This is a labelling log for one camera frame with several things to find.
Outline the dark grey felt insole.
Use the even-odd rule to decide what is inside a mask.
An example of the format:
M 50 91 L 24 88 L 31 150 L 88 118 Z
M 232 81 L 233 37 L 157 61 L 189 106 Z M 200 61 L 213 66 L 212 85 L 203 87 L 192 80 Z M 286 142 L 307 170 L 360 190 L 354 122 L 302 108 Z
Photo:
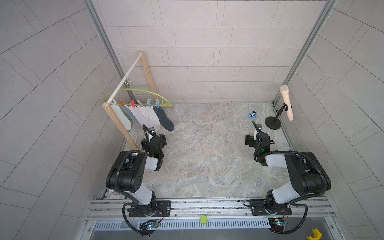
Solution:
M 154 107 L 154 112 L 156 113 L 161 126 L 168 132 L 173 132 L 175 129 L 174 123 L 168 118 L 165 110 L 162 107 Z

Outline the wooden clothes rack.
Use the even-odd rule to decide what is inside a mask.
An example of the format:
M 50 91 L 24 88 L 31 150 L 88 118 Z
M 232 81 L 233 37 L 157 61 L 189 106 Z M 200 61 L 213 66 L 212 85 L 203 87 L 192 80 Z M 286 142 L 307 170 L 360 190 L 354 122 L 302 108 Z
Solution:
M 149 90 L 135 89 L 130 87 L 129 76 L 134 70 L 134 68 L 137 66 L 138 62 L 141 62 L 142 64 L 142 68 L 146 76 L 146 80 L 150 87 Z M 148 63 L 145 57 L 145 53 L 143 51 L 138 52 L 138 56 L 134 60 L 133 64 L 130 66 L 128 71 L 123 75 L 122 79 L 120 80 L 120 82 L 118 83 L 114 91 L 106 96 L 105 102 L 102 104 L 103 109 L 106 111 L 110 119 L 114 122 L 118 130 L 124 136 L 126 143 L 129 144 L 131 149 L 138 150 L 140 149 L 140 147 L 138 147 L 135 140 L 132 138 L 130 131 L 124 126 L 123 122 L 121 121 L 121 119 L 118 117 L 117 113 L 113 109 L 113 106 L 118 106 L 123 103 L 123 101 L 117 97 L 117 94 L 120 92 L 129 92 L 130 94 L 132 92 L 143 92 L 146 94 L 151 94 L 153 95 L 156 102 L 160 102 L 159 104 L 160 107 L 173 108 L 173 105 L 168 99 L 158 94 L 154 81 L 152 79 L 150 68 L 148 66 Z

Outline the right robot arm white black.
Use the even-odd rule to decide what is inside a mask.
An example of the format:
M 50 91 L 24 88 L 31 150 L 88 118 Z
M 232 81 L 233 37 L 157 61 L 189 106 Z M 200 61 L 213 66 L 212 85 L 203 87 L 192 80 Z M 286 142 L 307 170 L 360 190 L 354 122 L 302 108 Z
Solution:
M 254 148 L 254 161 L 264 167 L 286 169 L 289 181 L 283 186 L 269 190 L 264 200 L 246 200 L 254 216 L 291 215 L 291 206 L 308 198 L 323 195 L 331 189 L 331 180 L 312 152 L 271 151 L 274 141 L 262 131 L 261 125 L 252 121 L 253 136 L 246 135 L 245 144 Z

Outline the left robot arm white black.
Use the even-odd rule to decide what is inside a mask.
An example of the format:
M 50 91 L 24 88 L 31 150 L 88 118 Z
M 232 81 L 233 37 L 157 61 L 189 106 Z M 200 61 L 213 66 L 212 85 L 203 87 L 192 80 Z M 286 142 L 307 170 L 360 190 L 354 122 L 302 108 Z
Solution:
M 124 209 L 131 218 L 169 217 L 171 202 L 158 201 L 155 192 L 143 184 L 145 171 L 159 171 L 163 164 L 166 136 L 146 125 L 143 130 L 143 151 L 121 151 L 107 175 L 106 187 L 132 201 Z

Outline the black microphone stand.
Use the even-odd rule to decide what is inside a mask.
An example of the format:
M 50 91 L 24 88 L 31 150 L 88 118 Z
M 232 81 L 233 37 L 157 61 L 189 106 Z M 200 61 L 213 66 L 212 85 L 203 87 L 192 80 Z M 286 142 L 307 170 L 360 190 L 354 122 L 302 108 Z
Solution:
M 283 104 L 283 106 L 278 110 L 277 115 L 275 117 L 270 116 L 265 119 L 265 125 L 272 130 L 278 130 L 281 128 L 282 123 L 279 120 L 280 115 L 283 113 L 283 111 L 288 111 L 289 106 L 287 104 Z

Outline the blue toy car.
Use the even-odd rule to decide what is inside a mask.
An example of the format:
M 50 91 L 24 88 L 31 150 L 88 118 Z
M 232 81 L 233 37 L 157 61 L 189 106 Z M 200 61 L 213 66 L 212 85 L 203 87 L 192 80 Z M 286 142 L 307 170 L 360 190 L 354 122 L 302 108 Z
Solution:
M 257 117 L 257 113 L 256 113 L 256 111 L 253 111 L 252 113 L 250 113 L 248 117 L 249 117 L 250 119 L 252 119 L 252 118 L 256 118 L 256 117 Z

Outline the white striped insole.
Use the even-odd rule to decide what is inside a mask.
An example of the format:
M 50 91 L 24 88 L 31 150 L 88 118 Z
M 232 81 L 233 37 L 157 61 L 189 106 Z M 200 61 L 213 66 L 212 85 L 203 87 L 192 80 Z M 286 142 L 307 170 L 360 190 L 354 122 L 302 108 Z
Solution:
M 134 107 L 131 105 L 129 105 L 128 108 L 141 126 L 146 125 L 147 128 L 155 128 L 155 130 L 160 129 L 161 124 L 153 108 L 142 106 Z

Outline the white foam insole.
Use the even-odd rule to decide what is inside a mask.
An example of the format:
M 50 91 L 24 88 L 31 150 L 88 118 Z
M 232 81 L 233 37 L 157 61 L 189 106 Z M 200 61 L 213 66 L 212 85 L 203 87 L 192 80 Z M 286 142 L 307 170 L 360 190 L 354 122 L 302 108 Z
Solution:
M 130 119 L 125 115 L 123 110 L 120 108 L 120 105 L 112 104 L 111 107 L 119 118 L 119 120 L 121 121 L 121 123 L 123 124 L 123 126 L 125 127 L 125 129 L 129 131 L 132 128 L 132 123 Z

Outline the beige wooden microphone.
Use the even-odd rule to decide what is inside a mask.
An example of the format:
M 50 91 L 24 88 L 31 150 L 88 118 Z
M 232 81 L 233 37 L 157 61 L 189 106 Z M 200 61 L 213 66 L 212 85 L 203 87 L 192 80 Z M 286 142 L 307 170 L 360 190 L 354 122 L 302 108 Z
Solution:
M 289 121 L 293 121 L 294 120 L 294 114 L 293 114 L 293 110 L 292 110 L 292 104 L 291 104 L 289 92 L 290 91 L 289 91 L 289 88 L 287 85 L 280 86 L 280 93 L 283 97 L 284 104 L 288 106 L 286 108 L 287 117 L 288 117 Z

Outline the left circuit board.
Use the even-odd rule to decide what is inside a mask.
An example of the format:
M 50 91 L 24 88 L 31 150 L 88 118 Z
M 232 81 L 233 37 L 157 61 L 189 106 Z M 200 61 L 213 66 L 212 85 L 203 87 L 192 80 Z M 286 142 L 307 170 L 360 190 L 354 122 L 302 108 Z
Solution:
M 140 230 L 142 231 L 151 231 L 158 227 L 158 221 L 147 221 L 140 225 Z

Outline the circuit board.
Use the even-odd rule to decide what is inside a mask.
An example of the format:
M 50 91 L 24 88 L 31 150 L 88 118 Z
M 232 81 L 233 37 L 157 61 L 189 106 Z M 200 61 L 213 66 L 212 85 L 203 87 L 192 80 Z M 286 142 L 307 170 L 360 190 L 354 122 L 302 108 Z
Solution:
M 158 221 L 147 221 L 140 225 L 140 230 L 142 231 L 151 231 L 158 227 Z
M 283 218 L 269 218 L 269 224 L 271 226 L 270 231 L 283 232 L 285 227 L 288 225 L 288 221 Z

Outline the right circuit board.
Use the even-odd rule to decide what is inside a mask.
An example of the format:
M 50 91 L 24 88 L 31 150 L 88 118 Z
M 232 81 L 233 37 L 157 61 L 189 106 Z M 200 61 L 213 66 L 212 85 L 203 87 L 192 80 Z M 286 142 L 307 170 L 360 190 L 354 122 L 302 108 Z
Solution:
M 283 232 L 285 227 L 288 225 L 288 221 L 283 218 L 269 218 L 269 224 L 271 226 L 270 231 Z

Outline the green sticky block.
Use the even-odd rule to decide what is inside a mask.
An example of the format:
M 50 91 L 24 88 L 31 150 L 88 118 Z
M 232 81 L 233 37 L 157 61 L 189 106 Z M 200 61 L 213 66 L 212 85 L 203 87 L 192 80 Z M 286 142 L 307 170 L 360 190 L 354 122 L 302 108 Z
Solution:
M 201 215 L 200 223 L 203 224 L 203 225 L 206 225 L 208 223 L 208 217 L 205 216 L 205 215 Z

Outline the yellow plastic hook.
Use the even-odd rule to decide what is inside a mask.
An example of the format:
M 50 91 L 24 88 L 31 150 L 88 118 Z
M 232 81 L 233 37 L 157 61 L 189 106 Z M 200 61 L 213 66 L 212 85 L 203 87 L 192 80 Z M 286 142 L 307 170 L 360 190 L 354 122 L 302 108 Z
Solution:
M 320 240 L 323 234 L 318 229 L 312 229 L 313 234 L 307 236 L 307 240 Z

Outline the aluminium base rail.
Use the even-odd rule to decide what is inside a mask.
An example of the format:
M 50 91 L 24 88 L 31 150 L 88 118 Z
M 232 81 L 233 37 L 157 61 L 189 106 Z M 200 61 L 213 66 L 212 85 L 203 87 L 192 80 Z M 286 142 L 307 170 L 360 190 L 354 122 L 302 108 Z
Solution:
M 304 207 L 290 205 L 290 211 L 281 211 L 276 215 L 269 215 L 264 210 L 246 207 L 252 198 L 190 198 L 169 199 L 171 206 L 164 210 L 165 220 L 199 219 L 201 215 L 209 219 L 229 218 L 273 218 L 290 214 L 289 220 L 300 219 L 305 211 Z M 129 200 L 107 199 L 92 201 L 86 220 L 120 220 L 123 218 L 122 207 Z

